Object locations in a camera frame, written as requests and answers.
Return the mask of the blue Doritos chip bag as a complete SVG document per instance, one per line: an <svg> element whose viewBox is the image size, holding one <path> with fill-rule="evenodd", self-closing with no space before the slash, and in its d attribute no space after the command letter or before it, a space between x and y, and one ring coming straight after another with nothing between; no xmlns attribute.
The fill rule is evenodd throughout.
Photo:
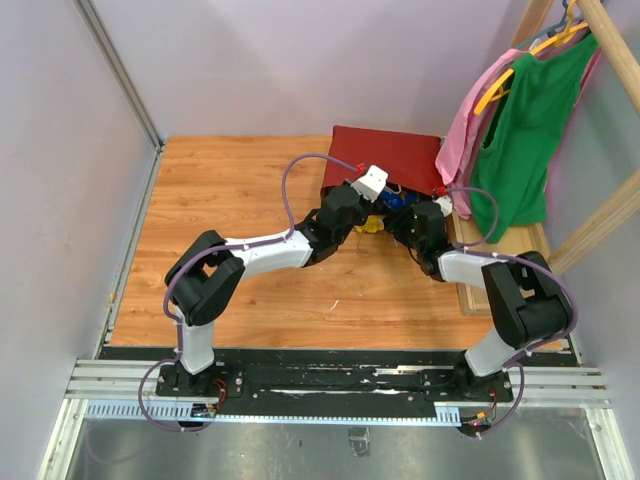
<svg viewBox="0 0 640 480"><path fill-rule="evenodd" d="M393 190L391 187L385 186L376 203L384 211L395 212L413 204L417 199L418 195L411 190L401 187Z"/></svg>

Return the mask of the yellow snack packet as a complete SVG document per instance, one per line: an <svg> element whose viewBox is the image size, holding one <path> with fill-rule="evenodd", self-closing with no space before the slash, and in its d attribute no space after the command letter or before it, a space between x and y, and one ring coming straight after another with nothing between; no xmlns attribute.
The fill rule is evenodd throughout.
<svg viewBox="0 0 640 480"><path fill-rule="evenodd" d="M370 215L363 225L357 225L355 230L358 233L375 234L385 229L384 215Z"/></svg>

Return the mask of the red brown paper bag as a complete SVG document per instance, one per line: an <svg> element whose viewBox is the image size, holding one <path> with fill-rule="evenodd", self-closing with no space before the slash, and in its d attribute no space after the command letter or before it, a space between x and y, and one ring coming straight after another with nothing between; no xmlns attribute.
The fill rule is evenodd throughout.
<svg viewBox="0 0 640 480"><path fill-rule="evenodd" d="M334 126L328 155L342 163L326 163L321 208L344 216L347 208L342 204L351 207L358 201L349 185L375 165L388 173L386 186L411 190L418 195L414 203L425 202L424 215L442 215L433 202L435 191L444 186L435 165L440 147L436 136Z"/></svg>

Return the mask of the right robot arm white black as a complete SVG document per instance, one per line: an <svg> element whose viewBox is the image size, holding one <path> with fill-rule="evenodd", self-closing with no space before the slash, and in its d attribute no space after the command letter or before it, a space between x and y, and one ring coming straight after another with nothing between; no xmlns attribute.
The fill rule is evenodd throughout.
<svg viewBox="0 0 640 480"><path fill-rule="evenodd" d="M463 399L477 399L503 368L575 326L575 308L539 252L513 256L454 245L441 206L434 201L393 213L384 225L425 275L486 293L493 326L453 368L453 387Z"/></svg>

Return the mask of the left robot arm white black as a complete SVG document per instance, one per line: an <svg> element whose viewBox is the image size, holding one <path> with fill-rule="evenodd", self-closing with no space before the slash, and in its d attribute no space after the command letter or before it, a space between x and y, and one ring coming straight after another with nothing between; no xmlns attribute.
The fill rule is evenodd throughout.
<svg viewBox="0 0 640 480"><path fill-rule="evenodd" d="M176 357L160 373L167 393L203 397L218 383L212 370L214 322L242 281L326 260L354 227L366 223L378 196L344 183L281 233L249 239L225 239L214 230L201 234L165 276L163 310L177 333Z"/></svg>

